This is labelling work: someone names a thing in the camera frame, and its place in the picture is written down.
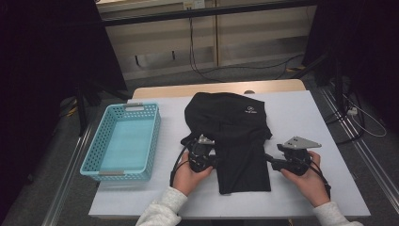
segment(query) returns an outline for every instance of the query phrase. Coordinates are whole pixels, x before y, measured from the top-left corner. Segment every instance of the gray sweater sleeve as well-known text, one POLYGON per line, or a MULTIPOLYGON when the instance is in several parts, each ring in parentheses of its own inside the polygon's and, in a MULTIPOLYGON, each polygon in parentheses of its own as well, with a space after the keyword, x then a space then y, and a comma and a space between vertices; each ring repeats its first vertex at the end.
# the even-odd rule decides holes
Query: gray sweater sleeve
POLYGON ((323 226, 360 226, 359 222, 349 222, 341 213, 336 202, 327 202, 313 209, 323 226))
POLYGON ((136 225, 177 225, 182 218, 177 212, 187 201, 187 197, 175 188, 168 187, 159 201, 154 201, 138 219, 136 225))
MULTIPOLYGON (((141 215, 136 225, 177 225, 182 218, 177 216, 187 197, 168 187, 159 201, 154 201, 141 215)), ((349 222, 340 212, 336 202, 328 202, 313 209, 322 226, 361 226, 359 222, 349 222)))

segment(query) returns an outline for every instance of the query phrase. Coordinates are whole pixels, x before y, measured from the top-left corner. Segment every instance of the basket handle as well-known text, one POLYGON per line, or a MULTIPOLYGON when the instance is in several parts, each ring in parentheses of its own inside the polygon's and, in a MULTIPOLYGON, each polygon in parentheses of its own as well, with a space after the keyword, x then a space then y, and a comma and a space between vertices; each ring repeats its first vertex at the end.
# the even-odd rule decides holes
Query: basket handle
POLYGON ((99 176, 122 176, 124 171, 99 171, 99 176))
POLYGON ((123 105, 125 111, 140 111, 144 110, 143 103, 129 103, 123 105))

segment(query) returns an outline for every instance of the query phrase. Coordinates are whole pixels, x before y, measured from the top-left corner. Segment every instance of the person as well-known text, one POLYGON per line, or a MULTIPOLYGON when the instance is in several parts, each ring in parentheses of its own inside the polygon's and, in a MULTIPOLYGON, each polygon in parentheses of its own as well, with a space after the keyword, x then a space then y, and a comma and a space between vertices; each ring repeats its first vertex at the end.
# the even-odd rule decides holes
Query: person
MULTIPOLYGON (((313 161, 312 166, 320 166, 320 155, 309 151, 313 161)), ((158 201, 154 201, 144 211, 136 225, 177 225, 182 218, 177 215, 180 208, 187 201, 188 195, 196 186, 212 172, 212 167, 195 173, 188 164, 188 152, 182 155, 182 160, 176 171, 173 187, 168 187, 158 201)), ((293 182, 302 195, 308 199, 314 207, 313 212, 322 226, 358 226, 359 222, 349 222, 340 212, 336 202, 332 202, 325 189, 321 178, 313 171, 308 170, 302 176, 297 176, 286 169, 281 173, 288 180, 293 182)))

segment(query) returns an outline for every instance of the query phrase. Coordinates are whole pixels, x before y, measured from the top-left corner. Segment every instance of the right hand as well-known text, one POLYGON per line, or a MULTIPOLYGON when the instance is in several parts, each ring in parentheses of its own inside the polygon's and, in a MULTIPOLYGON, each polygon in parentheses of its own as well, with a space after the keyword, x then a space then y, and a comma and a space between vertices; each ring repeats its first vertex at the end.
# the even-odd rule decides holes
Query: right hand
MULTIPOLYGON (((308 151, 308 153, 311 156, 311 160, 320 167, 320 155, 312 151, 308 151)), ((330 202, 322 179, 313 170, 308 169, 302 176, 297 176, 287 169, 282 169, 281 173, 298 187, 299 191, 313 207, 330 202)))

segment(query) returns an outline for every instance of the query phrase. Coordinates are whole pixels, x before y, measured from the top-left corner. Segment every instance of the white logo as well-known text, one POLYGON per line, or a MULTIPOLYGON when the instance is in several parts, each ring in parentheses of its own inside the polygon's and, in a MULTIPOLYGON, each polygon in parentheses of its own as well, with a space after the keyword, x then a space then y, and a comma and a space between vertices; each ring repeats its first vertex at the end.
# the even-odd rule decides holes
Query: white logo
POLYGON ((249 113, 249 114, 256 114, 256 113, 258 113, 258 112, 255 110, 255 107, 253 107, 253 106, 247 107, 247 110, 246 110, 245 112, 246 112, 246 113, 249 113))

